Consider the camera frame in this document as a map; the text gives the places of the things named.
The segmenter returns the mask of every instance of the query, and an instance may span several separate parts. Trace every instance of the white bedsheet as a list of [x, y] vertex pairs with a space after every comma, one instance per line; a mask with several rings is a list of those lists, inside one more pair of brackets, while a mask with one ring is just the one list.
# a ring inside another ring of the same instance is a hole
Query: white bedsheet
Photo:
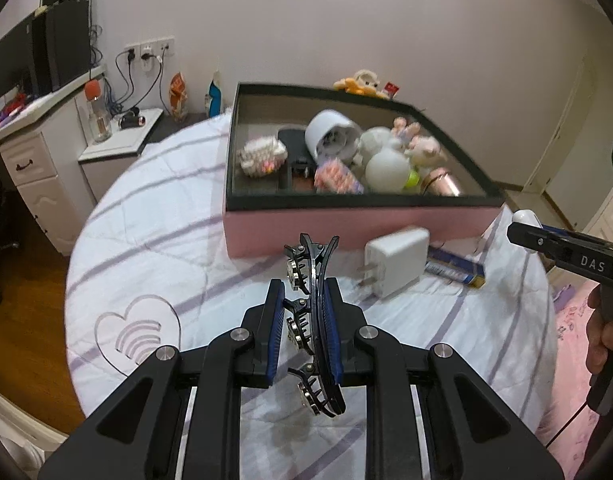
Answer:
[[[68, 363], [86, 415], [153, 349], [208, 344], [264, 301], [270, 279], [285, 278], [281, 255], [231, 260], [226, 254], [221, 208], [229, 122], [226, 114], [151, 147], [82, 231], [68, 272], [65, 324]], [[479, 290], [424, 275], [379, 301], [355, 286], [360, 251], [336, 251], [328, 275], [338, 278], [345, 301], [402, 343], [452, 345], [535, 431], [551, 398], [554, 314], [539, 258], [506, 239], [510, 221], [505, 207], [482, 239], [459, 244], [471, 245], [485, 264], [487, 283]], [[287, 297], [298, 297], [286, 289]], [[295, 378], [286, 375], [287, 363], [306, 362], [302, 353], [283, 337], [274, 386], [242, 392], [243, 479], [364, 476], [364, 389], [344, 390], [343, 416], [310, 415]]]

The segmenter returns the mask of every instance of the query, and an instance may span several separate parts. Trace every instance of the yellow plush toy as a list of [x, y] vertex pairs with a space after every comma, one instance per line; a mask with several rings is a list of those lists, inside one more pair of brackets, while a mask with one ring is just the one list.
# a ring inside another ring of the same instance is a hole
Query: yellow plush toy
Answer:
[[389, 96], [378, 90], [380, 81], [371, 70], [358, 70], [353, 77], [340, 79], [333, 84], [336, 90], [346, 90], [349, 94], [368, 95], [389, 99]]

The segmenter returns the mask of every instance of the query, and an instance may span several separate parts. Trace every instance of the pink blanket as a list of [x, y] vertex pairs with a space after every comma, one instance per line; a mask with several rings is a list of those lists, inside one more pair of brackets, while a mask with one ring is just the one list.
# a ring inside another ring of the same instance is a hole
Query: pink blanket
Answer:
[[[558, 341], [552, 402], [536, 432], [543, 444], [555, 435], [586, 400], [591, 377], [585, 365], [586, 323], [593, 312], [587, 306], [587, 298], [597, 285], [596, 282], [586, 282], [555, 317]], [[598, 415], [585, 408], [549, 447], [549, 451], [562, 466], [567, 480], [573, 479], [577, 473], [597, 421]]]

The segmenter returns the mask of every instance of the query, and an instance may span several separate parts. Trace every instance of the red tag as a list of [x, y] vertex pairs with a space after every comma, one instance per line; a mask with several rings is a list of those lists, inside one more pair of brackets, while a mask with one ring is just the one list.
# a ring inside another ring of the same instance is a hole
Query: red tag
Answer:
[[389, 94], [389, 97], [391, 99], [393, 99], [395, 97], [395, 94], [397, 94], [397, 91], [400, 89], [399, 86], [395, 86], [393, 83], [391, 83], [391, 81], [389, 81], [386, 85], [385, 85], [385, 89], [384, 92], [386, 94]]

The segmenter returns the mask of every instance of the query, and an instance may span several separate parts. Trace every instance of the green ball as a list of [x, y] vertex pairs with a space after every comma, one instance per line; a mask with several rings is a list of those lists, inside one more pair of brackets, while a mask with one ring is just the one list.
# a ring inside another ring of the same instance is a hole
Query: green ball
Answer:
[[415, 187], [418, 185], [419, 182], [420, 182], [420, 175], [418, 175], [416, 171], [411, 170], [411, 173], [409, 173], [409, 180], [407, 180], [407, 183], [405, 184], [405, 188]]

